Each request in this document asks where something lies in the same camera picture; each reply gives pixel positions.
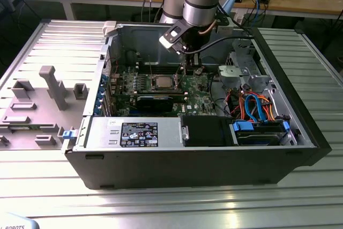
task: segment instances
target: sticker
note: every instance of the sticker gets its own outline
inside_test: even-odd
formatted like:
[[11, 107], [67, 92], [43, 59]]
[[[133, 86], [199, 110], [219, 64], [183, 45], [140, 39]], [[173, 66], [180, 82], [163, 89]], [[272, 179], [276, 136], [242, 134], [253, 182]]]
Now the sticker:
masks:
[[122, 123], [120, 142], [121, 147], [157, 147], [157, 123]]
[[107, 122], [107, 127], [121, 126], [123, 122], [123, 119], [109, 119]]

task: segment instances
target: side panel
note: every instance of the side panel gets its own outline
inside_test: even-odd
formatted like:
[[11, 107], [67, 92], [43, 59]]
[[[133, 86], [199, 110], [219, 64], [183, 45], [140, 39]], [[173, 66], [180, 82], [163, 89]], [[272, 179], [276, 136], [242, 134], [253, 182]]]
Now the side panel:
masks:
[[266, 65], [272, 70], [273, 74], [271, 76], [272, 78], [274, 77], [274, 82], [279, 84], [297, 118], [300, 120], [306, 133], [308, 134], [311, 142], [318, 147], [315, 156], [303, 164], [313, 165], [321, 158], [326, 156], [331, 151], [331, 148], [323, 133], [320, 131], [318, 125], [307, 110], [307, 107], [299, 97], [298, 93], [295, 91], [292, 83], [276, 59], [274, 52], [269, 48], [261, 32], [254, 28], [253, 34], [255, 36], [255, 43], [257, 45], [256, 47], [263, 55], [263, 61], [265, 61]]
[[89, 189], [277, 183], [315, 149], [67, 152]]

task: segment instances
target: floor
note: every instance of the floor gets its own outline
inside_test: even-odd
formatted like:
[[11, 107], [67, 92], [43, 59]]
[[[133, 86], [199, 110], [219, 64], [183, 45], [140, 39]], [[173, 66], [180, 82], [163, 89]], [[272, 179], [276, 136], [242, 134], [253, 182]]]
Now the floor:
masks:
[[[7, 66], [13, 61], [16, 54], [21, 50], [32, 31], [36, 28], [39, 21], [32, 14], [30, 9], [20, 3], [17, 11], [9, 13], [0, 5], [0, 75], [6, 70]], [[64, 11], [60, 3], [52, 2], [28, 2], [28, 5], [42, 19], [65, 19]], [[74, 12], [78, 20], [118, 20], [118, 21], [140, 21], [140, 8], [133, 6], [109, 6], [74, 4]], [[148, 15], [144, 12], [144, 21], [148, 21]], [[256, 19], [256, 27], [273, 28], [297, 28], [301, 29], [317, 46], [321, 49], [323, 41], [331, 35], [331, 20], [310, 19], [292, 17], [266, 16]], [[343, 57], [343, 32], [334, 35], [329, 46], [323, 51], [324, 56], [340, 72], [343, 69], [343, 63], [338, 61], [338, 57]]]

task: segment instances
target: green circuit board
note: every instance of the green circuit board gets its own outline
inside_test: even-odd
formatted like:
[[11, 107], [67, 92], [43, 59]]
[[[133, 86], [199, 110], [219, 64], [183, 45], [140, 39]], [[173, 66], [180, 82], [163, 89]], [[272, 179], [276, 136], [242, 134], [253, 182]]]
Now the green circuit board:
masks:
[[[177, 96], [173, 103], [173, 110], [165, 113], [141, 113], [137, 111], [135, 100], [139, 93], [135, 93], [135, 76], [132, 70], [124, 72], [120, 80], [116, 81], [115, 92], [112, 91], [112, 99], [115, 105], [114, 116], [136, 116], [136, 117], [179, 117], [182, 115], [215, 115], [214, 106], [208, 89], [208, 77], [206, 73], [201, 75], [180, 75], [179, 88], [180, 96]], [[153, 92], [152, 79], [161, 75], [139, 75], [140, 87], [145, 92]]]

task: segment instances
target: blue latch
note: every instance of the blue latch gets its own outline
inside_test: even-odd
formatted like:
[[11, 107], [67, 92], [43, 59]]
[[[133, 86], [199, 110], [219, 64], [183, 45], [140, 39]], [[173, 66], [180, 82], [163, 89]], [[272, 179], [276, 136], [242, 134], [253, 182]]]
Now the blue latch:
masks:
[[64, 131], [62, 138], [63, 139], [75, 139], [77, 138], [79, 130], [70, 130], [70, 131]]
[[101, 93], [102, 93], [102, 92], [105, 92], [105, 88], [99, 87], [99, 88], [98, 88], [98, 92], [101, 92]]
[[96, 115], [100, 115], [100, 110], [101, 110], [101, 109], [95, 107], [95, 108], [93, 109], [93, 112], [94, 112]]
[[235, 131], [253, 131], [252, 122], [237, 121], [233, 124]]
[[289, 127], [289, 123], [288, 123], [288, 122], [284, 121], [284, 122], [283, 122], [283, 125], [284, 125], [286, 131], [289, 131], [289, 130], [290, 130], [290, 127]]
[[107, 82], [108, 81], [108, 76], [101, 75], [101, 80], [103, 80], [104, 82]]
[[100, 100], [101, 100], [101, 99], [96, 99], [96, 100], [95, 100], [95, 106], [96, 106], [96, 107], [100, 107], [100, 106], [101, 106]]

